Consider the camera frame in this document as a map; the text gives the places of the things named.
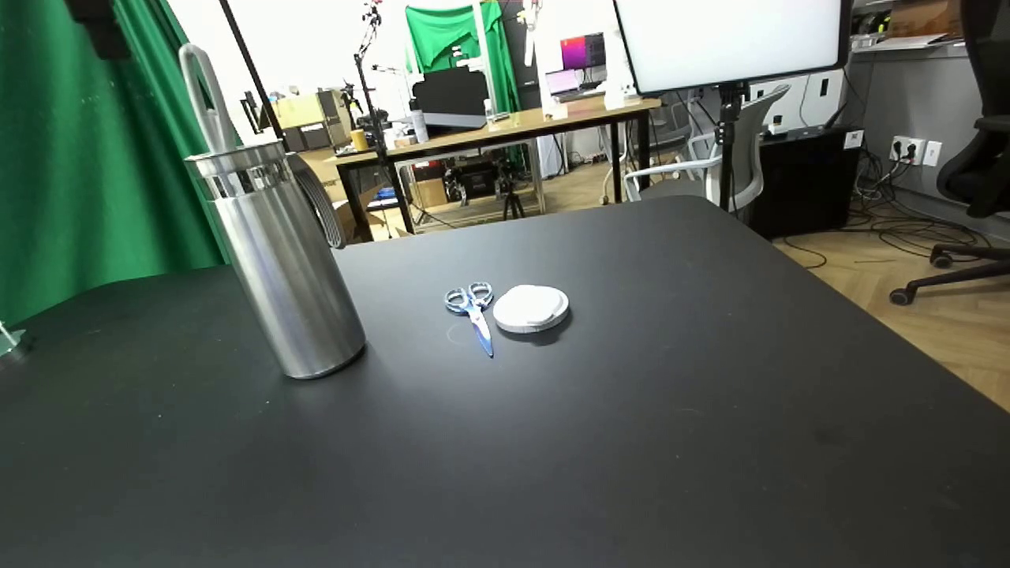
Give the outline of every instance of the wooden floor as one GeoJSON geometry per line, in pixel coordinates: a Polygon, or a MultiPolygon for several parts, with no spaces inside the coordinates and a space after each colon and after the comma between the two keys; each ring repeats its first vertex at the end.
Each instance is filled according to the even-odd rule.
{"type": "MultiPolygon", "coordinates": [[[[545,211],[597,208],[607,193],[607,165],[575,167],[545,182],[545,211]]],[[[521,196],[527,211],[537,214],[529,191],[521,196]]],[[[371,224],[371,235],[379,241],[401,236],[405,232],[396,217],[398,214],[392,211],[392,217],[371,224]]],[[[469,207],[441,207],[425,214],[416,211],[416,217],[420,235],[455,232],[503,220],[503,202],[472,200],[469,207]]],[[[1010,411],[1010,279],[921,291],[913,305],[891,302],[894,289],[939,272],[924,260],[939,241],[964,241],[964,235],[878,207],[851,211],[847,232],[785,236],[772,241],[772,246],[1010,411]]]]}

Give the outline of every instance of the metal cylinder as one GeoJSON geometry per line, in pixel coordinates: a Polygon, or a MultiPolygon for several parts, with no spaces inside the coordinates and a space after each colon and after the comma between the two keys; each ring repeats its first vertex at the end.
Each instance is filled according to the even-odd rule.
{"type": "Polygon", "coordinates": [[[365,334],[281,142],[197,155],[188,165],[216,200],[284,376],[317,378],[347,367],[365,334]]]}

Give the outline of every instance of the desk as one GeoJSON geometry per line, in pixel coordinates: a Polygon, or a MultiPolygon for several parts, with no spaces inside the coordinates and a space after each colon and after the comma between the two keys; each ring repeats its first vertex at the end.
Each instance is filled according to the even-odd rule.
{"type": "Polygon", "coordinates": [[[341,268],[368,347],[319,382],[232,272],[28,321],[0,565],[1010,565],[1010,418],[702,200],[341,268]],[[572,321],[487,359],[441,311],[476,279],[560,285],[572,321]]]}
{"type": "MultiPolygon", "coordinates": [[[[618,149],[618,122],[639,120],[639,160],[648,165],[649,160],[648,113],[658,111],[658,109],[660,109],[658,99],[640,99],[640,102],[630,102],[626,109],[607,111],[604,99],[590,99],[590,102],[572,104],[567,117],[563,117],[563,120],[544,117],[544,111],[532,109],[532,111],[508,113],[505,120],[488,122],[482,129],[451,132],[451,137],[428,138],[422,147],[392,149],[389,160],[396,167],[396,165],[405,165],[405,160],[420,160],[420,158],[436,158],[436,155],[457,155],[457,152],[466,152],[466,149],[492,149],[492,147],[508,147],[508,142],[521,142],[521,138],[551,137],[551,132],[564,132],[564,129],[586,129],[586,127],[610,127],[610,155],[622,155],[622,149],[618,149]]],[[[357,202],[357,191],[353,191],[350,171],[353,167],[371,167],[375,160],[379,160],[375,152],[334,158],[334,167],[337,167],[341,182],[343,182],[347,200],[350,200],[353,220],[359,228],[359,236],[368,236],[368,224],[365,224],[362,207],[357,202]]],[[[617,181],[617,196],[612,200],[622,202],[622,191],[618,191],[622,160],[610,160],[610,167],[612,167],[612,181],[617,181]]],[[[401,200],[405,228],[414,235],[414,220],[409,220],[407,200],[405,200],[405,191],[398,182],[398,175],[392,175],[392,181],[396,181],[396,191],[398,191],[398,200],[401,200]]]]}

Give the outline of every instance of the monitor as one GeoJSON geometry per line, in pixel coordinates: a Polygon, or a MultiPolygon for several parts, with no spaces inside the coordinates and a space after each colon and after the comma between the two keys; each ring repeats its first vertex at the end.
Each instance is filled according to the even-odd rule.
{"type": "Polygon", "coordinates": [[[563,71],[607,66],[607,46],[601,34],[563,38],[563,71]]]}
{"type": "Polygon", "coordinates": [[[639,91],[844,66],[851,0],[612,0],[639,91]]]}
{"type": "Polygon", "coordinates": [[[466,66],[425,74],[414,82],[409,111],[422,113],[428,137],[480,129],[487,122],[487,77],[466,66]]]}

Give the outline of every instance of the cable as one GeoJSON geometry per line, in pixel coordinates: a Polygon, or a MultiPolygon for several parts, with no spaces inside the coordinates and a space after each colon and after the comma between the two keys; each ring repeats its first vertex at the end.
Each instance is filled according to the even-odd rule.
{"type": "Polygon", "coordinates": [[[422,211],[422,214],[431,217],[441,228],[451,228],[451,232],[466,228],[466,224],[451,224],[451,220],[446,220],[441,214],[431,214],[431,211],[422,211]]]}
{"type": "Polygon", "coordinates": [[[873,158],[870,152],[862,152],[862,158],[870,160],[869,171],[873,171],[873,181],[858,178],[856,196],[862,196],[866,202],[894,202],[894,181],[909,160],[891,160],[891,171],[881,175],[881,158],[873,158]]]}
{"type": "Polygon", "coordinates": [[[901,202],[862,202],[866,228],[848,228],[844,235],[873,235],[896,253],[929,260],[933,246],[984,246],[992,251],[989,236],[954,220],[924,217],[909,211],[901,202]]]}
{"type": "Polygon", "coordinates": [[[551,132],[549,138],[557,142],[557,149],[560,149],[560,155],[563,155],[563,175],[567,175],[567,152],[563,149],[563,142],[560,142],[557,132],[551,132]]]}
{"type": "Polygon", "coordinates": [[[816,260],[813,266],[801,266],[801,268],[809,268],[809,272],[821,272],[821,268],[826,266],[826,256],[824,256],[821,251],[800,246],[800,242],[793,242],[790,236],[780,236],[778,242],[813,256],[813,260],[816,260]]]}

